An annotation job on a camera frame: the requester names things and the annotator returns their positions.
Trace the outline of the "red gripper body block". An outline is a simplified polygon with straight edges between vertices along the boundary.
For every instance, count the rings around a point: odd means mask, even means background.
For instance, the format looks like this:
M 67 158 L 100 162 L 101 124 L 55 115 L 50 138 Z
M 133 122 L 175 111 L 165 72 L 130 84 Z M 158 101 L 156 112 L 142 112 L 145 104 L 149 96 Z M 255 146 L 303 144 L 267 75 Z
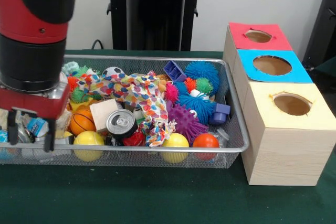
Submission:
M 70 85 L 59 83 L 46 93 L 31 94 L 1 88 L 1 108 L 21 110 L 43 119 L 58 119 L 68 103 Z

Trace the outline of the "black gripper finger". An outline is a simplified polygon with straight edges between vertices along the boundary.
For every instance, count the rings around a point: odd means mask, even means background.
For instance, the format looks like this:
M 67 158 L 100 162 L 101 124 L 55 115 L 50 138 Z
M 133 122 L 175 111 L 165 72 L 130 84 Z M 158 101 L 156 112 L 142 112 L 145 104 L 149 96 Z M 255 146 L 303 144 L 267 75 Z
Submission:
M 16 123 L 16 110 L 9 110 L 7 116 L 8 141 L 11 145 L 18 143 L 18 125 Z
M 47 119 L 46 121 L 48 123 L 48 132 L 44 139 L 44 151 L 51 152 L 55 147 L 56 120 Z

